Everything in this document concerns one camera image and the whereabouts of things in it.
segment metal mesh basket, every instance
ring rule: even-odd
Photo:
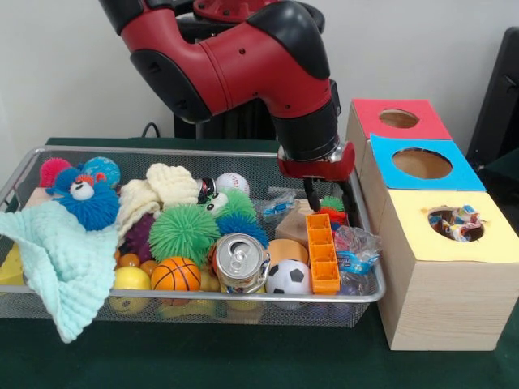
[[[257,206],[268,194],[280,188],[295,189],[304,198],[299,180],[281,176],[276,155],[248,152],[196,152],[181,150],[116,149],[94,147],[44,147],[27,154],[0,192],[0,201],[17,203],[21,209],[39,183],[41,164],[50,157],[61,157],[73,165],[94,156],[107,156],[122,170],[122,183],[132,178],[144,179],[151,164],[182,165],[193,177],[217,177],[225,172],[242,174],[251,184],[251,198]],[[359,224],[369,229],[366,209],[355,174],[351,183],[358,207]],[[317,183],[320,195],[332,195],[333,185]],[[268,238],[274,238],[275,225],[264,224]],[[13,242],[0,237],[0,260]],[[378,301],[385,291],[384,277],[377,264],[368,276],[369,288],[363,296],[289,296],[279,294],[229,295],[222,293],[179,293],[152,290],[111,291],[97,320],[176,322],[176,323],[241,323],[299,326],[353,327],[370,302]],[[26,286],[0,285],[0,317],[50,318],[41,299]]]

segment cream knit toy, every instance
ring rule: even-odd
[[[182,166],[154,164],[149,167],[146,178],[148,180],[131,180],[121,188],[117,216],[119,245],[131,226],[146,213],[157,218],[162,208],[198,203],[198,185]]]
[[[164,209],[179,204],[198,203],[198,185],[183,166],[154,164],[148,169],[146,178],[162,201]]]
[[[119,199],[119,213],[116,223],[118,225],[119,245],[124,242],[124,236],[146,213],[152,213],[158,217],[161,211],[157,193],[146,180],[131,180],[121,188]]]

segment dark green tablecloth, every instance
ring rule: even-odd
[[[275,151],[273,143],[51,139],[51,144]],[[391,352],[376,305],[354,329],[0,320],[0,388],[518,388],[519,309],[491,353]]]

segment black and white soccer ball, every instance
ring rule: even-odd
[[[295,259],[285,259],[268,272],[267,293],[311,294],[310,269]]]

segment orange ice cube tray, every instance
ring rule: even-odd
[[[307,234],[312,291],[336,294],[341,278],[328,214],[307,215]]]

